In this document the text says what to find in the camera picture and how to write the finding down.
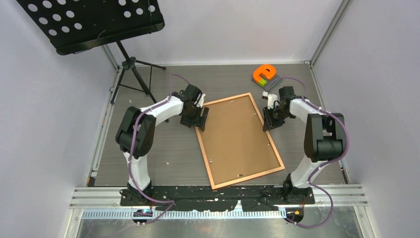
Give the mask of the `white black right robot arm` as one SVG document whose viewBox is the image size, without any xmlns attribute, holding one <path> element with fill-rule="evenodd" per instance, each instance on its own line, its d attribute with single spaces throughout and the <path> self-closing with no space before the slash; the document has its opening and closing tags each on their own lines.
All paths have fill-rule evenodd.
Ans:
<svg viewBox="0 0 420 238">
<path fill-rule="evenodd" d="M 300 119 L 306 124 L 304 157 L 290 173 L 281 189 L 287 203 L 296 203 L 310 196 L 313 180 L 332 161 L 339 160 L 347 151 L 348 132 L 344 116 L 317 107 L 309 99 L 297 96 L 292 86 L 279 89 L 279 94 L 262 93 L 267 101 L 263 108 L 263 130 L 270 131 L 285 124 L 287 118 Z"/>
</svg>

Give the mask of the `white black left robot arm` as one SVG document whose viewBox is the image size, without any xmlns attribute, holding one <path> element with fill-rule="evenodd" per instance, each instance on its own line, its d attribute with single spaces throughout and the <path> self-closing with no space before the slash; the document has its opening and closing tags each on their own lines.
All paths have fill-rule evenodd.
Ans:
<svg viewBox="0 0 420 238">
<path fill-rule="evenodd" d="M 204 131 L 209 113 L 204 106 L 205 96 L 197 86 L 189 84 L 186 89 L 172 92 L 151 106 L 126 110 L 115 137 L 126 158 L 129 174 L 127 188 L 120 192 L 122 201 L 140 205 L 154 201 L 147 156 L 156 127 L 170 117 L 180 116 L 182 125 Z"/>
</svg>

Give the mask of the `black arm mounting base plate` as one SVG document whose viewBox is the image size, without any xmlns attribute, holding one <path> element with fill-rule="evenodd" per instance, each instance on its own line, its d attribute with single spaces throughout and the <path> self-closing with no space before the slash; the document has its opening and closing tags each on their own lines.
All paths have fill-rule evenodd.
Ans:
<svg viewBox="0 0 420 238">
<path fill-rule="evenodd" d="M 174 201 L 172 211 L 232 211 L 241 205 L 244 211 L 274 211 L 278 205 L 313 205 L 311 188 L 287 193 L 281 186 L 228 186 L 213 190 L 210 186 L 148 186 L 143 196 L 134 187 L 120 189 L 121 206 L 148 206 L 164 211 Z"/>
</svg>

